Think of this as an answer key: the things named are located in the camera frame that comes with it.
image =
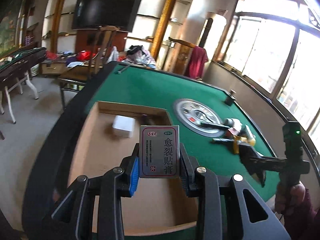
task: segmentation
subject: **screw head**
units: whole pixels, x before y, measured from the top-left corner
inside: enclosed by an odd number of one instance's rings
[[[235,175],[233,175],[233,179],[235,181],[242,181],[243,177],[240,174],[235,174]]]
[[[115,167],[115,168],[113,168],[113,172],[114,173],[121,173],[123,171],[123,169],[121,168],[121,167]]]
[[[207,172],[207,169],[205,167],[198,167],[197,168],[197,172],[199,173],[206,173]]]
[[[87,179],[87,176],[86,176],[86,175],[80,175],[80,176],[78,176],[77,181],[83,182],[83,181],[85,181],[86,179]]]

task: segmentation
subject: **red shirt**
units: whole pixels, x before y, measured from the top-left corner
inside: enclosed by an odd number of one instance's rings
[[[207,61],[208,56],[205,49],[196,46],[192,51],[188,67],[184,75],[190,78],[201,78],[203,74],[204,63]]]

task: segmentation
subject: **plastic bag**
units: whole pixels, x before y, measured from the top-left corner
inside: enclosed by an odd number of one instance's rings
[[[110,56],[107,60],[107,63],[109,63],[110,61],[118,61],[118,59],[119,59],[118,49],[116,46],[113,46]]]
[[[77,60],[79,61],[85,61],[85,60],[90,60],[90,51],[81,51],[78,53],[78,55],[76,56],[77,57]]]

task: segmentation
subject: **wooden chair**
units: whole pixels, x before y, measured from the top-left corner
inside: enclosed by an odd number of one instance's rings
[[[107,60],[107,53],[105,54],[105,57],[101,59],[103,51],[105,48],[108,48],[111,46],[112,40],[114,36],[116,35],[116,32],[119,30],[118,27],[115,26],[106,26],[106,27],[100,27],[100,29],[97,31],[95,35],[94,42],[92,44],[91,49],[91,55],[90,60],[85,62],[88,63],[88,65],[78,65],[70,70],[64,72],[58,77],[59,85],[60,85],[60,94],[61,94],[61,102],[63,109],[66,109],[66,103],[64,98],[64,91],[72,91],[72,92],[79,92],[81,89],[79,86],[85,86],[87,81],[94,75],[97,74],[99,71],[100,66],[105,64]],[[100,50],[95,55],[94,58],[92,58],[92,53],[94,51],[94,48],[98,42],[100,34],[104,32],[104,39],[101,45]],[[76,85],[76,89],[70,88],[70,85]]]
[[[176,40],[171,37],[169,37],[169,41],[170,41],[170,46],[169,46],[169,49],[167,50],[167,54],[165,55],[164,62],[161,69],[183,75],[186,71],[188,62],[190,60],[192,50],[196,45],[187,41]],[[171,55],[171,58],[169,59],[170,65],[167,66],[166,69],[164,69],[168,59],[170,48],[173,43],[174,43],[174,51]]]

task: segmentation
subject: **gray floor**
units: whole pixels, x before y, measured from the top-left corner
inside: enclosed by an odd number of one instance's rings
[[[5,140],[0,140],[0,208],[14,229],[22,230],[21,210],[29,173],[37,154],[53,125],[62,113],[60,90],[56,80],[35,77],[39,99],[32,90],[22,85],[23,94],[14,89],[11,93],[13,124],[6,98],[4,114],[0,114],[0,130]],[[65,92],[66,101],[75,93]]]

